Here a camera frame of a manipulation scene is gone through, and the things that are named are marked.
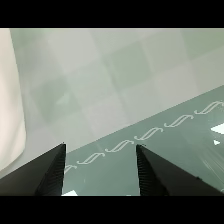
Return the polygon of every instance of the green and white checkered pattern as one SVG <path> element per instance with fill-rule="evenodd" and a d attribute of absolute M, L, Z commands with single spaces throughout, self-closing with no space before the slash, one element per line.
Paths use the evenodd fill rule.
<path fill-rule="evenodd" d="M 74 151 L 224 84 L 224 29 L 13 28 L 11 36 L 26 160 L 61 142 Z"/>

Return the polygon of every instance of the white scroll pattern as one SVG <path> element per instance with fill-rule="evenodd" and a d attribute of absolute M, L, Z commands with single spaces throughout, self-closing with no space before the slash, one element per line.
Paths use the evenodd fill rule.
<path fill-rule="evenodd" d="M 198 114 L 198 115 L 203 115 L 203 114 L 208 114 L 209 112 L 211 112 L 214 108 L 216 108 L 217 106 L 224 106 L 224 102 L 221 101 L 215 101 L 212 102 L 211 104 L 209 104 L 205 109 L 203 109 L 201 112 L 198 112 L 197 110 L 194 111 L 194 114 Z M 173 127 L 177 127 L 180 124 L 182 124 L 186 119 L 193 119 L 194 116 L 193 115 L 182 115 L 179 118 L 177 118 L 172 124 L 167 125 L 167 123 L 164 123 L 164 127 L 166 128 L 173 128 Z M 159 127 L 154 127 L 151 128 L 149 131 L 147 131 L 142 137 L 138 138 L 137 136 L 134 136 L 135 140 L 147 140 L 149 138 L 151 138 L 156 132 L 163 132 L 164 129 L 163 128 L 159 128 Z M 128 144 L 135 144 L 134 141 L 131 140 L 124 140 L 122 142 L 120 142 L 119 144 L 117 144 L 112 150 L 109 149 L 105 149 L 105 152 L 119 152 L 121 151 L 126 145 Z M 94 162 L 97 158 L 99 158 L 100 156 L 105 157 L 105 153 L 93 153 L 91 156 L 89 156 L 86 160 L 84 160 L 83 162 L 79 162 L 77 161 L 77 164 L 79 165 L 88 165 L 92 162 Z M 65 174 L 71 170 L 71 169 L 77 169 L 77 166 L 73 166 L 73 165 L 66 165 L 65 166 Z"/>

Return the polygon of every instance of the white swirl motif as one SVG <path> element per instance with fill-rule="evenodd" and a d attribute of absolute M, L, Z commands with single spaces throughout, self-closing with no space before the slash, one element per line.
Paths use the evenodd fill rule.
<path fill-rule="evenodd" d="M 112 150 L 105 149 L 105 151 L 106 152 L 118 152 L 121 149 L 123 149 L 128 143 L 131 143 L 133 145 L 135 142 L 130 141 L 130 140 L 124 140 L 124 141 L 120 142 L 118 145 L 116 145 L 116 147 L 114 147 Z"/>
<path fill-rule="evenodd" d="M 151 128 L 141 138 L 138 138 L 138 136 L 134 136 L 134 139 L 136 139 L 136 140 L 142 140 L 142 141 L 143 140 L 146 140 L 146 139 L 150 138 L 151 136 L 153 136 L 157 131 L 163 132 L 163 129 L 162 128 L 158 128 L 158 127 Z"/>
<path fill-rule="evenodd" d="M 77 169 L 78 167 L 77 166 L 73 166 L 73 165 L 67 165 L 67 166 L 65 166 L 64 174 L 66 174 L 71 168 Z"/>
<path fill-rule="evenodd" d="M 105 157 L 105 153 L 94 153 L 92 154 L 90 157 L 88 157 L 85 161 L 83 162 L 79 162 L 77 161 L 78 164 L 90 164 L 92 163 L 94 160 L 96 160 L 99 156 L 103 156 Z"/>
<path fill-rule="evenodd" d="M 180 116 L 177 120 L 175 120 L 172 124 L 167 125 L 166 123 L 164 123 L 164 127 L 166 128 L 173 128 L 176 126 L 179 126 L 180 124 L 182 124 L 187 118 L 191 118 L 193 119 L 194 116 L 193 115 L 182 115 Z"/>
<path fill-rule="evenodd" d="M 212 102 L 211 104 L 209 104 L 204 110 L 202 110 L 201 112 L 198 112 L 197 110 L 194 111 L 195 114 L 207 114 L 209 112 L 211 112 L 215 107 L 217 107 L 218 105 L 222 105 L 224 106 L 224 102 L 221 101 L 215 101 Z"/>

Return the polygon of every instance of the white container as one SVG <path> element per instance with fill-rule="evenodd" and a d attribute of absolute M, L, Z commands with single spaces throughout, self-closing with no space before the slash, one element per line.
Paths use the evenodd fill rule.
<path fill-rule="evenodd" d="M 24 150 L 26 131 L 10 30 L 0 29 L 0 170 Z"/>

